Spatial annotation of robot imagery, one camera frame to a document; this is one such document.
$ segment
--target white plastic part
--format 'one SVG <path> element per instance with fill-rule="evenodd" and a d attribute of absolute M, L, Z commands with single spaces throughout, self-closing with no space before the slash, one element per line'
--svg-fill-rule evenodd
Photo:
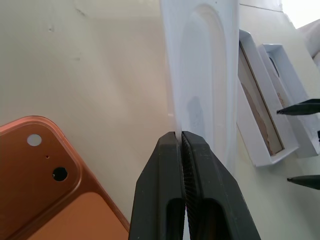
<path fill-rule="evenodd" d="M 310 99 L 281 44 L 263 44 L 259 46 L 258 50 L 284 107 Z M 313 114 L 288 116 L 287 118 L 300 145 L 296 151 L 298 157 L 308 158 L 319 155 L 319 116 Z"/>
<path fill-rule="evenodd" d="M 282 105 L 252 36 L 249 32 L 240 30 L 239 40 L 282 142 L 283 150 L 270 156 L 241 84 L 238 86 L 237 125 L 252 163 L 256 167 L 273 165 L 298 149 L 299 144 L 287 117 L 277 115 L 277 110 L 282 109 Z"/>
<path fill-rule="evenodd" d="M 230 172 L 236 156 L 238 5 L 161 1 L 176 136 L 202 136 Z"/>

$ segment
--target small hole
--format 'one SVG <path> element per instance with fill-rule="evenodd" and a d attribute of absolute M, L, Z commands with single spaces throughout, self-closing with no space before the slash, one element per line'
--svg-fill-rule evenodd
<path fill-rule="evenodd" d="M 39 146 L 42 142 L 42 138 L 38 134 L 31 134 L 26 139 L 26 142 L 33 147 Z"/>
<path fill-rule="evenodd" d="M 53 170 L 52 177 L 57 182 L 62 182 L 65 180 L 68 176 L 68 172 L 64 167 L 57 167 L 55 170 Z"/>

